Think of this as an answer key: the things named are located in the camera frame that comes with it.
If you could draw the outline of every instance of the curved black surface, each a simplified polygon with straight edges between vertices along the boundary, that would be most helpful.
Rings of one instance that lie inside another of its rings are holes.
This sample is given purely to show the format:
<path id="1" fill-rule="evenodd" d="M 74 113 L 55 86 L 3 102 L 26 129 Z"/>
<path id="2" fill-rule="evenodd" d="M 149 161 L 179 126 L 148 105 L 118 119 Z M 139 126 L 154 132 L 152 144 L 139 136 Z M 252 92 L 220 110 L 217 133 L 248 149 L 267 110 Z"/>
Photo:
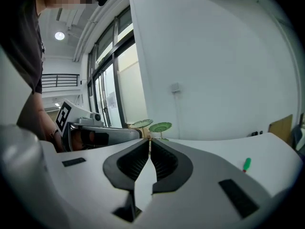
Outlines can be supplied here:
<path id="1" fill-rule="evenodd" d="M 152 140 L 151 160 L 157 173 L 152 193 L 176 191 L 193 172 L 193 164 L 188 156 L 157 139 Z"/>
<path id="2" fill-rule="evenodd" d="M 134 182 L 148 160 L 149 140 L 144 139 L 109 156 L 103 171 L 111 184 L 120 189 L 134 191 Z"/>

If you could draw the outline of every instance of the small plant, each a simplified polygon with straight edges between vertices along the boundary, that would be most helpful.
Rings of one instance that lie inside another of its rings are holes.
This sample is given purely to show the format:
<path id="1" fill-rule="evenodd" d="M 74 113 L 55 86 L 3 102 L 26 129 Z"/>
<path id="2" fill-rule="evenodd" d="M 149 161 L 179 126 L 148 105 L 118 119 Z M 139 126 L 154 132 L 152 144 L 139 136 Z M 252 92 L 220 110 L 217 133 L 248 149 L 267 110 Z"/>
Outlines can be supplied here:
<path id="1" fill-rule="evenodd" d="M 144 127 L 147 127 L 148 125 L 150 125 L 153 122 L 153 120 L 151 119 L 147 119 L 147 120 L 140 120 L 138 122 L 135 122 L 133 124 L 130 125 L 130 128 L 141 128 L 143 131 L 143 136 L 145 137 L 145 132 L 144 132 Z"/>
<path id="2" fill-rule="evenodd" d="M 149 127 L 149 131 L 151 131 L 151 132 L 160 132 L 161 139 L 166 139 L 166 138 L 162 137 L 162 132 L 168 130 L 171 127 L 172 127 L 172 123 L 170 123 L 170 122 L 161 122 L 161 123 L 157 123 L 157 124 L 154 124 L 154 125 L 150 126 Z"/>

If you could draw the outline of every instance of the white table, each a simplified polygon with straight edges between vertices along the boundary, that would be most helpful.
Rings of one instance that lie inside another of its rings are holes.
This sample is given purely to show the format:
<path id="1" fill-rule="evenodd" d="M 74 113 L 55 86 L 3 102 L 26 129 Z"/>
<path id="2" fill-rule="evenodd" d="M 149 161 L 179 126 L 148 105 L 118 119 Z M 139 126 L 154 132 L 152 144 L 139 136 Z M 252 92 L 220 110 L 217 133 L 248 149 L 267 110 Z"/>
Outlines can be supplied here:
<path id="1" fill-rule="evenodd" d="M 297 153 L 271 133 L 224 141 L 170 141 L 216 154 L 241 170 L 245 160 L 251 158 L 247 174 L 272 197 L 294 184 L 303 165 Z M 141 210 L 151 201 L 152 185 L 156 181 L 154 166 L 149 159 L 135 184 L 136 206 Z"/>

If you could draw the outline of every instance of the dark t-shirt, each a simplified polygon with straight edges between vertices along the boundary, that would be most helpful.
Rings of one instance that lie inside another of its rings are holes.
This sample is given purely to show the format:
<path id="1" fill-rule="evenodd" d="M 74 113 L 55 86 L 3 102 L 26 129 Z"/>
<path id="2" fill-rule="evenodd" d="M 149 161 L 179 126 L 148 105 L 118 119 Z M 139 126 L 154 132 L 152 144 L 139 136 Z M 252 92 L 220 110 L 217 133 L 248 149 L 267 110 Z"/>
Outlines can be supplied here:
<path id="1" fill-rule="evenodd" d="M 35 0 L 26 0 L 11 15 L 9 33 L 2 38 L 2 47 L 32 92 L 42 92 L 42 52 Z"/>

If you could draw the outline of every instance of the wooden board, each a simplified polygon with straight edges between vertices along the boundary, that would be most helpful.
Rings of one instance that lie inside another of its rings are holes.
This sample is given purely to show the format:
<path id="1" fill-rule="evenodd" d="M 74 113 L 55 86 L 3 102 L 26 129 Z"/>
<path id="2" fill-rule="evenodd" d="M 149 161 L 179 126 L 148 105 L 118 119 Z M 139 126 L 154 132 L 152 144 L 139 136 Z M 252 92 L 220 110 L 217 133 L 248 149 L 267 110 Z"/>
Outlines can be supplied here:
<path id="1" fill-rule="evenodd" d="M 275 121 L 269 125 L 270 133 L 273 133 L 277 137 L 281 138 L 284 142 L 290 145 L 290 134 L 291 134 L 291 125 L 292 125 L 292 114 Z"/>

